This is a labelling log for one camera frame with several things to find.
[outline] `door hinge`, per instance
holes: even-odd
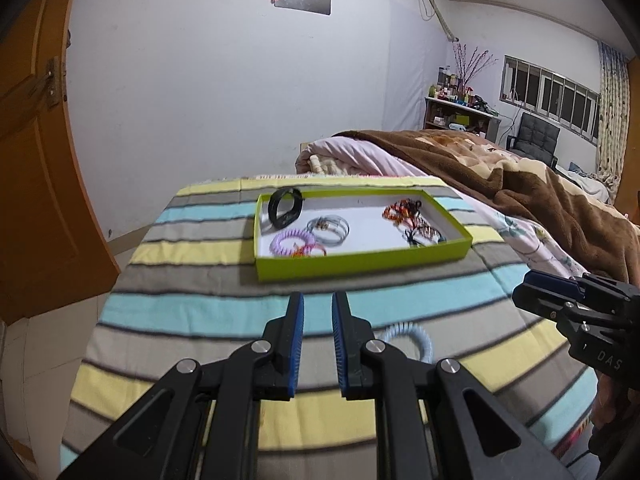
[[[44,75],[39,78],[29,90],[29,97],[44,94],[47,108],[52,108],[60,102],[60,58],[52,57],[47,61]]]

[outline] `green tray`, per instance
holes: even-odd
[[[327,256],[307,256],[291,258],[290,256],[273,256],[264,247],[267,246],[270,234],[274,234],[273,227],[266,218],[266,205],[271,197],[270,194],[262,194],[258,197],[255,209],[254,221],[254,255],[255,265],[258,272],[258,280],[261,282],[276,282],[295,280],[299,278],[319,278],[321,276],[344,276],[347,274],[362,274],[385,269],[400,269],[403,267],[424,266],[459,260],[466,256],[471,247],[471,234],[431,195],[418,189],[406,188],[341,188],[331,190],[304,191],[301,188],[303,203],[303,213],[308,216],[313,212],[314,206],[329,203],[327,199],[336,199],[336,203],[353,203],[347,209],[336,210],[333,214],[344,216],[346,212],[356,210],[357,204],[363,200],[373,200],[375,203],[384,200],[384,195],[389,195],[389,205],[399,198],[412,198],[421,200],[421,211],[433,224],[444,232],[447,241],[425,247],[411,247],[408,244],[404,247],[391,249],[377,249],[353,252],[341,252],[339,254],[328,254]],[[380,218],[384,206],[380,206]],[[287,228],[306,227],[306,219],[301,218]],[[354,229],[358,226],[351,224],[350,237],[354,234]]]

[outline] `light blue stripe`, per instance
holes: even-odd
[[[229,220],[253,216],[255,202],[221,205],[189,205],[165,209],[156,220],[156,224],[178,222],[181,220]]]
[[[456,209],[458,211],[475,211],[472,206],[461,198],[453,198],[452,196],[434,196],[433,198],[447,210]]]
[[[445,209],[473,211],[468,203],[461,198],[450,196],[434,197]],[[156,220],[156,224],[179,222],[183,220],[228,220],[230,218],[244,218],[253,216],[255,202],[241,202],[238,204],[219,205],[188,205],[165,209]]]
[[[589,368],[529,429],[538,439],[553,449],[580,417],[589,409],[596,396],[598,379]]]
[[[78,458],[73,451],[71,451],[64,444],[60,444],[60,472],[64,471],[69,465]]]
[[[524,275],[529,272],[529,267],[526,264],[513,264],[503,267],[497,267],[491,271],[498,280],[498,283],[502,285],[505,294],[513,294],[513,289],[520,285],[524,280]]]
[[[374,327],[441,316],[506,295],[490,272],[374,290],[349,292],[351,311]],[[251,338],[282,316],[288,297],[218,298],[199,294],[109,296],[100,321],[147,332]],[[331,295],[305,295],[305,334],[332,332]]]

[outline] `brown blanket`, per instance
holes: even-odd
[[[542,224],[589,271],[640,285],[640,230],[542,162],[462,132],[350,131],[501,213]]]

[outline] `metal screw cap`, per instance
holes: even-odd
[[[271,343],[269,343],[265,339],[258,339],[258,341],[254,341],[251,344],[251,350],[253,350],[257,354],[266,354],[269,350],[271,350]]]
[[[440,363],[440,368],[447,374],[455,374],[460,370],[460,363],[455,359],[444,359]]]
[[[374,354],[379,354],[385,349],[385,343],[378,339],[370,339],[367,341],[367,344],[364,345],[364,348],[369,350],[369,352],[373,352]]]
[[[193,359],[183,359],[175,365],[175,369],[181,374],[190,374],[196,369],[197,363]]]

